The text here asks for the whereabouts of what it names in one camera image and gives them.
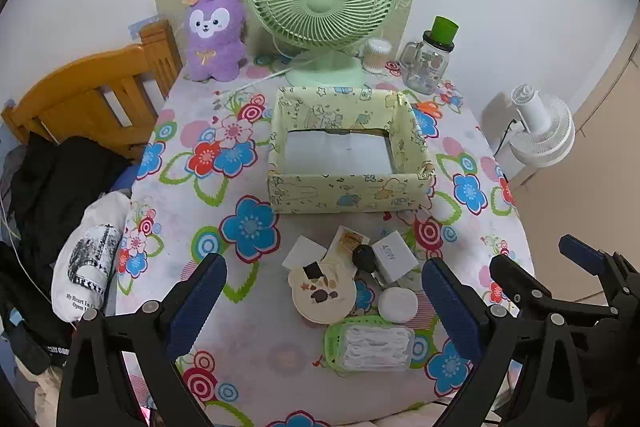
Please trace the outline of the floral tablecloth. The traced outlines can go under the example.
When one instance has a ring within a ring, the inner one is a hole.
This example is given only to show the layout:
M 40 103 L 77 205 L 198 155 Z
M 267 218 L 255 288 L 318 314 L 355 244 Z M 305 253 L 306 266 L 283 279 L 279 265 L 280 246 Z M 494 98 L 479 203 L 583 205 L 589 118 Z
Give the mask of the floral tablecloth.
M 260 56 L 227 84 L 181 78 L 151 135 L 117 259 L 116 309 L 160 300 L 209 254 L 226 286 L 198 339 L 176 362 L 209 419 L 227 426 L 346 425 L 450 395 L 469 363 L 430 303 L 412 321 L 416 349 L 403 372 L 341 374 L 326 364 L 324 329 L 295 310 L 282 262 L 299 236 L 326 246 L 340 225 L 372 241 L 398 231 L 420 260 L 441 257 L 485 303 L 504 305 L 490 260 L 533 264 L 506 177 L 450 83 L 408 101 L 436 178 L 414 211 L 280 216 L 268 204 L 270 118 L 285 79 Z M 435 119 L 416 108 L 433 101 Z

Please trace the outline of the glass jar green lid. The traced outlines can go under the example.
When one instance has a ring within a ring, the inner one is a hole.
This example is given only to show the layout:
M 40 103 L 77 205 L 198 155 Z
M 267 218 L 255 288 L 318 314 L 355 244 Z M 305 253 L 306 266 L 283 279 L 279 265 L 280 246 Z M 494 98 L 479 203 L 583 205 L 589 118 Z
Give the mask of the glass jar green lid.
M 400 54 L 399 64 L 405 84 L 413 91 L 431 95 L 445 74 L 454 50 L 459 26 L 446 17 L 436 16 L 422 39 L 408 42 Z

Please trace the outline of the wooden chair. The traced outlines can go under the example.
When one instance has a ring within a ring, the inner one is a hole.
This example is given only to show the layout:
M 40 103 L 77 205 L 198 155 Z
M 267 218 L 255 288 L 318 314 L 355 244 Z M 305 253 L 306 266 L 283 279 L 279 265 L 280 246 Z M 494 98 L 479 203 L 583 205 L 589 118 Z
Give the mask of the wooden chair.
M 21 100 L 2 109 L 18 141 L 38 134 L 61 143 L 84 136 L 139 159 L 182 69 L 168 20 L 140 29 L 140 41 L 92 54 L 43 77 Z

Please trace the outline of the long white product box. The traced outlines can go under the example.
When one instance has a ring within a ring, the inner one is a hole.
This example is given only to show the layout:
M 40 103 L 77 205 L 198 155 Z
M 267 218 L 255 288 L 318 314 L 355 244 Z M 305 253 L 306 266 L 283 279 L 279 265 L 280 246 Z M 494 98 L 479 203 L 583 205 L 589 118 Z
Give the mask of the long white product box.
M 360 245 L 368 245 L 370 239 L 355 230 L 340 225 L 332 239 L 326 255 L 325 262 L 341 263 L 344 267 L 352 265 L 352 252 Z

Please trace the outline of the white floor fan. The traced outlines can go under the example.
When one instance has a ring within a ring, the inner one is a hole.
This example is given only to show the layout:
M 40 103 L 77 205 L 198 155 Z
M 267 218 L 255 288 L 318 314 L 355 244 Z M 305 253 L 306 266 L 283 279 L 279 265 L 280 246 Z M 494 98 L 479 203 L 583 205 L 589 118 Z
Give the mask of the white floor fan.
M 541 93 L 527 83 L 512 90 L 511 102 L 524 127 L 510 140 L 514 157 L 534 169 L 559 164 L 575 141 L 576 128 L 570 108 L 557 96 Z

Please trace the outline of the round beige hedgehog tin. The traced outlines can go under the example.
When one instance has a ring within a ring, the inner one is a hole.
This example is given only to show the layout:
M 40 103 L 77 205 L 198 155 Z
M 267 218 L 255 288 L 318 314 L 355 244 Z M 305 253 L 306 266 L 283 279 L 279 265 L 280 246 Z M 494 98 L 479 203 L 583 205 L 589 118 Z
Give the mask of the round beige hedgehog tin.
M 354 277 L 343 265 L 312 262 L 288 273 L 293 306 L 308 322 L 332 325 L 352 312 L 357 298 Z

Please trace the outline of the white 45W charger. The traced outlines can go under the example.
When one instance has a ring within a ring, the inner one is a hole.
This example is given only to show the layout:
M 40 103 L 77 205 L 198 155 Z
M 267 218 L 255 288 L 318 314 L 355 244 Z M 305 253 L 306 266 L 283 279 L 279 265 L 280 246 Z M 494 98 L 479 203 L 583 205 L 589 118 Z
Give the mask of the white 45W charger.
M 398 231 L 372 245 L 378 273 L 387 284 L 396 283 L 419 265 L 418 259 Z

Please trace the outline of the white printed tote bag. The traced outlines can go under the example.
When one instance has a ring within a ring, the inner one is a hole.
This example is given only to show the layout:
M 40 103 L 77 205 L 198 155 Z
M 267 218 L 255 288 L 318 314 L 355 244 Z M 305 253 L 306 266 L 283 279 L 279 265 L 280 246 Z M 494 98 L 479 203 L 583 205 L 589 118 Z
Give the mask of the white printed tote bag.
M 122 191 L 103 195 L 85 210 L 80 225 L 68 236 L 51 283 L 52 309 L 63 322 L 74 323 L 87 309 L 103 307 L 129 204 Z

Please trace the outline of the yellow patterned storage box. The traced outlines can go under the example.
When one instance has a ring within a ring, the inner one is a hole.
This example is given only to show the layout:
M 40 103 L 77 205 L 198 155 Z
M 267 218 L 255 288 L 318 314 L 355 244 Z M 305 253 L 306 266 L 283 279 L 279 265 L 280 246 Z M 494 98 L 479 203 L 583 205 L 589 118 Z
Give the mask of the yellow patterned storage box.
M 385 140 L 390 172 L 375 167 L 370 150 L 340 155 L 326 166 L 285 167 L 288 140 L 305 131 L 377 135 Z M 435 178 L 408 98 L 399 91 L 344 87 L 279 88 L 268 154 L 268 195 L 278 213 L 382 212 L 416 209 Z

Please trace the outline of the orange handled scissors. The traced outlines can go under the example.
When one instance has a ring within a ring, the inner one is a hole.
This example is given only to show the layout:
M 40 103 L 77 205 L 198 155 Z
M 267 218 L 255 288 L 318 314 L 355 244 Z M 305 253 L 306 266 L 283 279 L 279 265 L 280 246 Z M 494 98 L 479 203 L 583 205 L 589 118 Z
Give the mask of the orange handled scissors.
M 435 119 L 442 118 L 442 112 L 439 106 L 433 101 L 416 103 L 416 108 L 419 109 L 421 113 L 431 115 Z

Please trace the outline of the purple plush bunny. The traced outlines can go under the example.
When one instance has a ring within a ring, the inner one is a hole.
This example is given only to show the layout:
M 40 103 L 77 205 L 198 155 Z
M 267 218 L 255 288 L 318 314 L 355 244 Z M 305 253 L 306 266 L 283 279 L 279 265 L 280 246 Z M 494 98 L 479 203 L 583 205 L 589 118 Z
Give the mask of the purple plush bunny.
M 194 81 L 238 78 L 246 46 L 242 41 L 243 0 L 183 0 L 186 13 L 186 66 Z

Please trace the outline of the black clothing pile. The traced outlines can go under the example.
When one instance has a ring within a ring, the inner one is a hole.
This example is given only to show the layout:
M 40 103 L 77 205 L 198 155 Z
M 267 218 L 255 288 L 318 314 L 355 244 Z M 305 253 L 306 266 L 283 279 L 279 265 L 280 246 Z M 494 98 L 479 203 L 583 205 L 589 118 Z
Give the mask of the black clothing pile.
M 1 320 L 12 331 L 10 312 L 20 312 L 26 339 L 54 366 L 68 355 L 73 326 L 43 297 L 51 289 L 53 265 L 86 208 L 129 166 L 127 158 L 82 136 L 56 145 L 32 133 L 11 180 L 8 216 L 20 240 L 15 247 L 1 243 Z

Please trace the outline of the white earbuds case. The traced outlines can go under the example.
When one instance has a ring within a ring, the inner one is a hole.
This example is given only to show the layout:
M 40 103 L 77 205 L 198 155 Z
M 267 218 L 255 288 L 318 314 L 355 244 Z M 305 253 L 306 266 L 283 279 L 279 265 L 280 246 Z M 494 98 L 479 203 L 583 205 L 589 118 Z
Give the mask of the white earbuds case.
M 418 296 L 408 288 L 389 287 L 378 297 L 378 314 L 390 323 L 409 323 L 416 317 L 418 310 Z

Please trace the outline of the cotton swab container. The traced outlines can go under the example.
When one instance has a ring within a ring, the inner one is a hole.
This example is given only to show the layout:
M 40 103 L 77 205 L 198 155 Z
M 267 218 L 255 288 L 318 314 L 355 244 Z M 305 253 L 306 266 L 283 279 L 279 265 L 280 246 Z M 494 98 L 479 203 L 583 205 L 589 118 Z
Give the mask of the cotton swab container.
M 383 72 L 386 63 L 390 60 L 390 52 L 392 52 L 392 44 L 388 40 L 368 39 L 362 49 L 362 68 L 372 74 Z

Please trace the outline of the white square adapter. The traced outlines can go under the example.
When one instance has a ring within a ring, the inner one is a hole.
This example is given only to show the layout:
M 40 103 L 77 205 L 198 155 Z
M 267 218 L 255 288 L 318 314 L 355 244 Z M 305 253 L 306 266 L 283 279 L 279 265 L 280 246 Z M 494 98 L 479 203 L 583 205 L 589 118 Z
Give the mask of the white square adapter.
M 326 247 L 307 239 L 305 236 L 299 236 L 283 260 L 282 267 L 292 271 L 296 267 L 306 267 L 306 265 L 321 261 L 325 255 Z

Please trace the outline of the black car key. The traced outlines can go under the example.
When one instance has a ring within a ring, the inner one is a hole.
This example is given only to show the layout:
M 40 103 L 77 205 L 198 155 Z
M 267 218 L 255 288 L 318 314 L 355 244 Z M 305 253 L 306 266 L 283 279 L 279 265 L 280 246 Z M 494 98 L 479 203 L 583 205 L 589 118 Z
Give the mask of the black car key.
M 352 263 L 359 271 L 368 273 L 371 279 L 382 289 L 386 288 L 381 273 L 378 271 L 378 262 L 376 262 L 374 250 L 370 245 L 359 244 L 356 246 L 352 250 Z

